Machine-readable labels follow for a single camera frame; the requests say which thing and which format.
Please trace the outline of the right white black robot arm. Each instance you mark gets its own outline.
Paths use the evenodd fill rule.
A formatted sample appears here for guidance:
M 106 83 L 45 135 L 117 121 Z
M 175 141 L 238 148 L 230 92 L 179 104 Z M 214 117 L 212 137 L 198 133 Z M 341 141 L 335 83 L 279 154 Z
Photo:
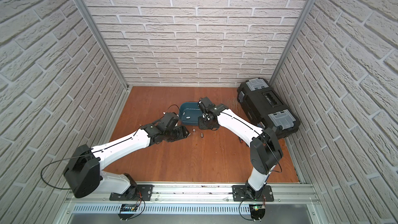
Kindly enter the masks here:
M 250 200 L 262 197 L 262 191 L 275 167 L 280 166 L 283 152 L 276 133 L 271 128 L 257 127 L 233 113 L 223 104 L 215 105 L 208 97 L 200 98 L 198 118 L 201 130 L 217 130 L 224 127 L 237 135 L 250 148 L 252 173 L 245 183 L 245 196 Z

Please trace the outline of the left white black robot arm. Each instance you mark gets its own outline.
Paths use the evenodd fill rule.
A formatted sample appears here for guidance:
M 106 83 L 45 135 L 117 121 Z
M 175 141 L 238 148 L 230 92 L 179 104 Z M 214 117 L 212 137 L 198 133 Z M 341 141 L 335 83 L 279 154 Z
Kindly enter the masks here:
M 127 174 L 105 172 L 113 162 L 137 151 L 159 144 L 186 139 L 190 132 L 179 125 L 176 113 L 166 112 L 162 118 L 141 126 L 133 133 L 107 144 L 77 147 L 63 171 L 75 198 L 84 198 L 92 193 L 110 193 L 116 196 L 134 195 L 136 182 Z

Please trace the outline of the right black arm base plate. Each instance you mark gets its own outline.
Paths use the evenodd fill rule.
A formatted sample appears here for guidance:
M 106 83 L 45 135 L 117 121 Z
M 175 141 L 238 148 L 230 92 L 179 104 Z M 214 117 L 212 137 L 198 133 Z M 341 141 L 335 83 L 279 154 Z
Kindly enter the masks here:
M 234 202 L 274 202 L 273 191 L 270 185 L 263 186 L 261 191 L 255 191 L 249 185 L 233 185 L 232 194 Z

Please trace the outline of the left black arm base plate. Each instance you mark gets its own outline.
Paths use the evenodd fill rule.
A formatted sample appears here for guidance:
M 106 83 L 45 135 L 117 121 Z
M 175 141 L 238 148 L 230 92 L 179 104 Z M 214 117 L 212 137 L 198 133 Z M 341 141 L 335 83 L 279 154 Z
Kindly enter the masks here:
M 134 201 L 143 199 L 144 201 L 150 201 L 154 185 L 150 184 L 138 184 L 130 186 L 126 192 L 117 194 L 112 192 L 110 194 L 110 201 Z

